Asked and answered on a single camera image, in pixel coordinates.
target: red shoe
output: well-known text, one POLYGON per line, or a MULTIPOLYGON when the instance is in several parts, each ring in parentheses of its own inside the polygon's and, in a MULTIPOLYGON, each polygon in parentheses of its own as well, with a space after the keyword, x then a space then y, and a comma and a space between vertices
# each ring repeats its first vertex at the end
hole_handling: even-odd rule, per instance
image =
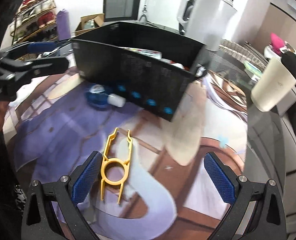
POLYGON ((24 0, 23 1, 23 6, 21 8, 27 7, 29 4, 35 2, 36 0, 24 0))
POLYGON ((52 12, 47 12, 45 15, 45 23, 46 25, 54 23, 55 22, 55 17, 54 14, 52 12))
POLYGON ((46 23, 45 23, 45 15, 40 16, 38 18, 37 24, 38 24, 38 28, 40 28, 40 29, 46 26, 46 23))

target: shoe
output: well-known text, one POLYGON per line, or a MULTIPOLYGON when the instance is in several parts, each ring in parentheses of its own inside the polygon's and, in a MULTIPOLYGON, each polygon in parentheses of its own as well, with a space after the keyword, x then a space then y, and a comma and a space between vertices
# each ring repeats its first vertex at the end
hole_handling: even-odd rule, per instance
POLYGON ((17 37, 18 37, 18 42, 20 42, 23 38, 24 38, 24 36, 26 36, 26 31, 25 30, 22 30, 22 31, 20 31, 19 33, 18 33, 18 35, 17 35, 17 37))
POLYGON ((22 8, 26 8, 28 5, 34 3, 36 0, 24 0, 22 8))
POLYGON ((23 16, 23 20, 22 20, 22 23, 26 22, 29 20, 29 14, 30 14, 30 10, 28 12, 26 12, 23 16))
POLYGON ((41 29, 46 26, 45 24, 45 15, 40 16, 37 20, 38 28, 41 29))
POLYGON ((37 5, 29 14, 29 19, 41 13, 41 4, 37 5))
POLYGON ((33 22, 27 26, 27 33, 26 35, 30 35, 38 30, 37 22, 33 22))
POLYGON ((50 30, 44 32, 43 34, 44 34, 44 37, 43 37, 42 41, 49 41, 50 30))
POLYGON ((13 45, 15 45, 17 43, 17 40, 18 40, 18 35, 15 34, 13 45))
POLYGON ((51 8, 52 8, 51 0, 46 0, 41 5, 41 11, 47 11, 47 10, 50 10, 51 8))
POLYGON ((9 26, 9 29, 10 29, 10 33, 13 33, 15 31, 15 21, 13 21, 10 26, 9 26))
POLYGON ((44 35, 42 32, 37 33, 37 35, 34 37, 33 41, 42 41, 44 38, 44 35))
POLYGON ((52 30, 50 30, 50 36, 49 39, 53 40, 57 37, 57 26, 55 28, 53 28, 52 30))
POLYGON ((16 28, 22 25, 22 20, 23 20, 23 16, 22 15, 18 16, 16 21, 16 28))
POLYGON ((36 13, 36 14, 40 14, 40 13, 41 13, 41 8, 42 8, 41 4, 37 5, 37 6, 35 7, 35 13, 36 13))
POLYGON ((53 12, 47 12, 47 13, 44 15, 44 17, 45 17, 45 23, 46 23, 46 25, 55 22, 55 17, 54 17, 53 12))

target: metal screw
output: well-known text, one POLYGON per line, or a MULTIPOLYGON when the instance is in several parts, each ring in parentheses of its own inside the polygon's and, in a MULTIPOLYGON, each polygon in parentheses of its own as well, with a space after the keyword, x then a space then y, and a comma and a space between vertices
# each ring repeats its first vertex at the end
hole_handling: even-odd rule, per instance
POLYGON ((241 175, 241 176, 239 176, 239 180, 240 180, 241 182, 246 182, 246 181, 247 181, 247 177, 244 176, 244 175, 241 175))
POLYGON ((31 186, 35 187, 35 186, 37 186, 37 185, 38 185, 38 183, 39 183, 39 181, 38 181, 38 180, 34 180, 34 181, 31 183, 31 186))
POLYGON ((276 182, 275 182, 273 179, 270 179, 270 180, 269 180, 269 184, 270 184, 271 186, 275 186, 275 185, 276 185, 276 182))
POLYGON ((9 75, 6 77, 6 79, 9 80, 9 79, 12 79, 12 78, 14 78, 14 77, 15 77, 15 74, 9 74, 9 75))
POLYGON ((64 175, 64 176, 62 176, 62 177, 60 178, 60 181, 61 181, 61 182, 66 182, 68 179, 69 179, 69 176, 64 175))

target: blue label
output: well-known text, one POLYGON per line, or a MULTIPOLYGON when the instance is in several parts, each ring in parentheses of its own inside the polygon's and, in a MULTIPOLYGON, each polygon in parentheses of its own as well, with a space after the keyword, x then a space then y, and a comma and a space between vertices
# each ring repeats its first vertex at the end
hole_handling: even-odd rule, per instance
POLYGON ((166 114, 172 114, 172 110, 171 110, 170 107, 165 107, 165 108, 164 108, 164 112, 165 112, 166 114))
POLYGON ((153 100, 153 99, 148 99, 148 100, 147 100, 147 104, 148 104, 149 106, 156 106, 156 101, 153 100))
POLYGON ((123 86, 123 85, 118 85, 117 88, 118 88, 118 90, 121 91, 121 92, 125 92, 125 91, 126 91, 126 88, 125 88, 125 86, 123 86))
POLYGON ((138 92, 131 92, 134 98, 141 98, 141 95, 138 92))

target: shelf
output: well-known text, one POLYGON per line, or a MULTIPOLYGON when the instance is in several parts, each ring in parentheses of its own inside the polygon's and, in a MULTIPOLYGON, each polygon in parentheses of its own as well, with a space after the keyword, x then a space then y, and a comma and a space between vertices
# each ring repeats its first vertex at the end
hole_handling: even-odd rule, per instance
POLYGON ((33 32, 32 34, 28 35, 27 37, 24 37, 24 38, 23 38, 21 41, 19 41, 17 44, 22 43, 22 42, 24 42, 24 41, 27 41, 27 39, 29 39, 30 37, 36 35, 37 33, 40 33, 42 30, 44 30, 44 29, 46 29, 47 27, 49 27, 49 26, 51 26, 51 25, 54 25, 54 24, 56 24, 56 22, 53 22, 53 23, 51 23, 51 24, 46 25, 45 27, 42 27, 42 28, 36 30, 36 31, 33 32))
POLYGON ((10 35, 13 36, 14 33, 15 33, 17 30, 19 30, 22 26, 27 25, 27 23, 31 23, 31 22, 32 22, 33 20, 35 20, 36 18, 40 17, 41 15, 46 14, 47 12, 49 12, 49 11, 55 9, 55 8, 56 8, 56 6, 53 7, 53 8, 51 8, 51 9, 48 9, 48 10, 46 10, 46 11, 43 11, 43 12, 41 12, 40 14, 37 14, 37 15, 34 16, 33 18, 31 18, 31 19, 29 19, 28 21, 26 21, 26 22, 24 22, 23 24, 21 24, 21 25, 20 25, 18 28, 16 28, 16 30, 15 30, 14 32, 12 32, 10 35))
POLYGON ((27 7, 23 11, 21 11, 19 13, 16 13, 16 16, 19 16, 21 14, 24 14, 25 12, 29 11, 29 9, 34 8, 36 5, 38 5, 42 1, 44 1, 44 0, 36 0, 33 4, 31 4, 29 7, 27 7))

